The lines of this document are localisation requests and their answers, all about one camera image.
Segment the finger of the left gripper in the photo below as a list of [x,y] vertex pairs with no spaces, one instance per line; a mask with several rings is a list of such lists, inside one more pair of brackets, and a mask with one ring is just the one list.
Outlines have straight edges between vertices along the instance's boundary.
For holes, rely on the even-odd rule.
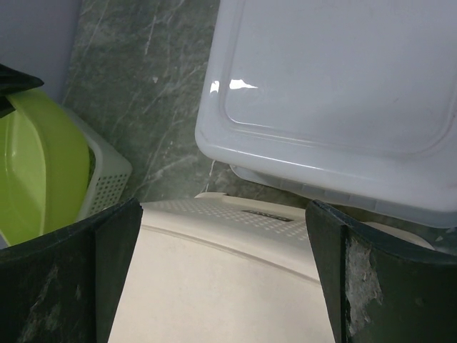
[[0,66],[1,118],[15,110],[14,106],[6,98],[7,96],[43,85],[44,82],[39,77],[17,71],[2,64]]

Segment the large white plastic container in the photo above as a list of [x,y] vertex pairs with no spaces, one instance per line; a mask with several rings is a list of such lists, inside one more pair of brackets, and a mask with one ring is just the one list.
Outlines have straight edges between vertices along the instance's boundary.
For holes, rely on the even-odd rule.
[[454,1],[222,1],[195,129],[252,182],[456,225]]

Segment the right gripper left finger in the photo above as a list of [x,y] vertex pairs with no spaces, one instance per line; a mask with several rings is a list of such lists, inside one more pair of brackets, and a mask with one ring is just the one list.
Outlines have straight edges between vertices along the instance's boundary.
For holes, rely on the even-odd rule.
[[130,199],[1,250],[2,342],[107,342],[139,235]]

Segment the green basket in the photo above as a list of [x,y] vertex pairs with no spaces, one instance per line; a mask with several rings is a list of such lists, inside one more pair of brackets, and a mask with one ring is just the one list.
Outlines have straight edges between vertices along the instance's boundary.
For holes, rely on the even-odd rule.
[[44,92],[6,96],[1,118],[1,238],[12,246],[76,221],[89,184],[81,130]]

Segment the cream perforated laundry basket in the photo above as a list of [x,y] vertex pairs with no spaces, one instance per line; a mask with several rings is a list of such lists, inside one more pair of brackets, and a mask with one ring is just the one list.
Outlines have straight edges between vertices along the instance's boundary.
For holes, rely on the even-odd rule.
[[110,342],[333,342],[304,209],[144,202]]

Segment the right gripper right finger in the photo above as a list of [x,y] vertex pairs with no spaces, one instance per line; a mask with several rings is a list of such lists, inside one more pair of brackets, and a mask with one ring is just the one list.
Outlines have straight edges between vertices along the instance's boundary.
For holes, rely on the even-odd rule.
[[456,341],[456,256],[320,201],[306,227],[336,342]]

